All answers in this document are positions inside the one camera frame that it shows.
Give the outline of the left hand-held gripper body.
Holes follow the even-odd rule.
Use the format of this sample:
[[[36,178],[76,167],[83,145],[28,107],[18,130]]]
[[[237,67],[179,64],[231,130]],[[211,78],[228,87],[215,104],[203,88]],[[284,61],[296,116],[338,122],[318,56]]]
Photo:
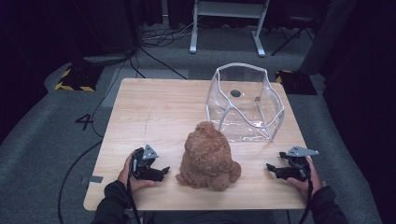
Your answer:
[[[136,180],[149,180],[150,174],[156,174],[150,165],[159,157],[157,152],[150,146],[145,145],[133,151],[130,165],[130,175]]]

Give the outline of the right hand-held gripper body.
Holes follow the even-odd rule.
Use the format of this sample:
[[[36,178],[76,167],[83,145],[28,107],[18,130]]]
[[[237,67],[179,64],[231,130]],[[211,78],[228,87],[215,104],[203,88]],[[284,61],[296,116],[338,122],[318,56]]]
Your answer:
[[[310,167],[306,160],[307,156],[316,156],[317,150],[304,147],[292,147],[288,152],[280,152],[279,156],[286,159],[289,164],[290,177],[305,181],[310,176]]]

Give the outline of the brown plush teddy bear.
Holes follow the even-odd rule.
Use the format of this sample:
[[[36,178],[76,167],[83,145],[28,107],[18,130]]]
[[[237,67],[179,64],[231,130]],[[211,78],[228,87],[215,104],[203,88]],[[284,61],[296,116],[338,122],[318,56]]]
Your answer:
[[[184,148],[176,175],[181,185],[224,191],[241,176],[241,165],[233,160],[227,138],[210,121],[196,125]]]

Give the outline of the clear plastic storage bag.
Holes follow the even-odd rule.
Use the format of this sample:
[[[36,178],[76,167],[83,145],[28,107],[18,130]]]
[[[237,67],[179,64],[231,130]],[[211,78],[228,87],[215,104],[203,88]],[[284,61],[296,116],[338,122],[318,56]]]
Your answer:
[[[240,97],[231,96],[232,90],[240,91]],[[228,63],[216,70],[205,108],[207,119],[231,142],[273,141],[285,116],[267,71],[247,63]]]

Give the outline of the person's left hand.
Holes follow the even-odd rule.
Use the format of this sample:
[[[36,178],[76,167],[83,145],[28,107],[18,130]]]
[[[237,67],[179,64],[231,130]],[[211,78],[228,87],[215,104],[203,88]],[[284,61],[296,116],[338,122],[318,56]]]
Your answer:
[[[129,177],[131,160],[132,155],[129,155],[120,171],[118,180],[124,185],[124,187],[127,187],[127,184],[130,184],[132,193],[135,193],[142,188],[153,187],[155,182],[152,180],[136,180],[133,176]]]

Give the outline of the person's right hand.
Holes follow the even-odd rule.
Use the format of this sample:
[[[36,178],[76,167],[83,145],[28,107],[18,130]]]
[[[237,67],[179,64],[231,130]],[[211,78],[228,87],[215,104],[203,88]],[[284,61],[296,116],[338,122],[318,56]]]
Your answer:
[[[306,158],[310,170],[311,170],[311,182],[312,182],[312,190],[311,190],[311,195],[314,195],[318,190],[320,190],[322,188],[322,181],[319,178],[318,172],[316,170],[316,167],[314,165],[314,163],[312,162],[312,160],[307,157]],[[289,184],[291,184],[292,186],[294,186],[295,188],[297,188],[305,197],[308,196],[308,191],[309,191],[309,181],[305,180],[305,182],[302,182],[298,179],[295,179],[293,177],[289,177],[287,179],[287,182]]]

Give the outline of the grey tape strip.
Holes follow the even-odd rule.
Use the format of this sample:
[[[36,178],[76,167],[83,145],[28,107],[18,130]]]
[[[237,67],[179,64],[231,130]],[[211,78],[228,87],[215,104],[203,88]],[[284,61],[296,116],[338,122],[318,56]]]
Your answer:
[[[90,183],[102,183],[103,177],[102,176],[83,176],[80,180],[81,184],[90,184]]]

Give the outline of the black yellow striped floor plate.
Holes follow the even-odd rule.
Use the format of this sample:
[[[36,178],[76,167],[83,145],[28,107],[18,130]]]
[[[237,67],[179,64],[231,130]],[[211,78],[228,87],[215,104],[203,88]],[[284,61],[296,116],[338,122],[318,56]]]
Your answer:
[[[276,81],[283,86],[286,94],[317,94],[310,77],[299,71],[278,70]]]
[[[103,66],[86,65],[77,67],[70,65],[63,72],[55,90],[96,91],[96,84],[103,70]]]

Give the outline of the black tripod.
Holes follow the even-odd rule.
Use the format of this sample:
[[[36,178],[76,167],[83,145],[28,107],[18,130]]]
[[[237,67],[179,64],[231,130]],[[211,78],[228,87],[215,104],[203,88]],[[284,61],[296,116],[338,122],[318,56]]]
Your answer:
[[[295,38],[299,38],[302,32],[306,32],[311,41],[314,40],[314,37],[309,33],[309,29],[311,29],[314,25],[314,19],[311,17],[285,17],[284,20],[278,28],[280,29],[283,37],[285,38],[285,42],[277,47],[272,53],[272,56],[275,56],[279,51],[281,51],[285,46],[289,44],[289,42]],[[293,31],[293,34],[287,36],[285,30]]]

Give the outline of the grey curtain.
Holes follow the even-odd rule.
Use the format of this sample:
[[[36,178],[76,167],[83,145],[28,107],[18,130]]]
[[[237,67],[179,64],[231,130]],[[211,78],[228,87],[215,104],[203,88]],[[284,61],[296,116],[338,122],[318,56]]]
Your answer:
[[[349,20],[357,0],[331,0],[327,15],[317,36],[298,69],[304,75],[315,75],[332,51]]]

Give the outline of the white metal stand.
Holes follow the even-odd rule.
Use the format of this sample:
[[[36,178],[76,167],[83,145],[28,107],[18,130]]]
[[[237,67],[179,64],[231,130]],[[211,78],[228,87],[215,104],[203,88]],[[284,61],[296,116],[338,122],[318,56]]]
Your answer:
[[[260,4],[252,3],[230,3],[230,2],[209,2],[207,0],[194,0],[192,12],[192,33],[189,52],[194,54],[197,51],[198,39],[198,17],[230,17],[243,19],[257,19],[257,29],[251,32],[258,55],[264,57],[266,55],[260,34],[262,25],[266,17],[270,0],[263,0]]]

